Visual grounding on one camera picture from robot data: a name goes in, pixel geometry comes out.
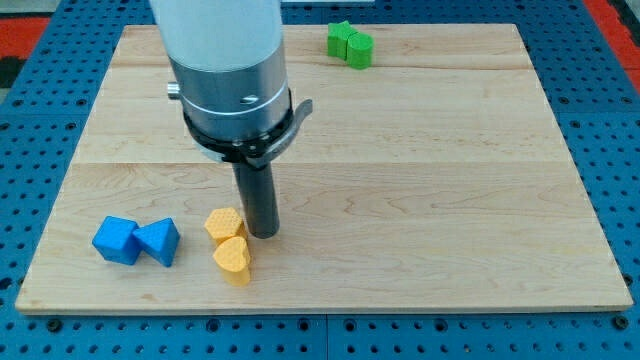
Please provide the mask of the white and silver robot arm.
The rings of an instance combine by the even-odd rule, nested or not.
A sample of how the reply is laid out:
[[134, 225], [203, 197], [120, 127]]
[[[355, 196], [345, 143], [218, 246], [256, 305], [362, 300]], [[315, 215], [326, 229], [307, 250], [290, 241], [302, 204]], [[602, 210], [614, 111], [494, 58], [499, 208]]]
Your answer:
[[274, 129], [291, 109], [279, 0], [151, 0], [189, 126], [222, 141]]

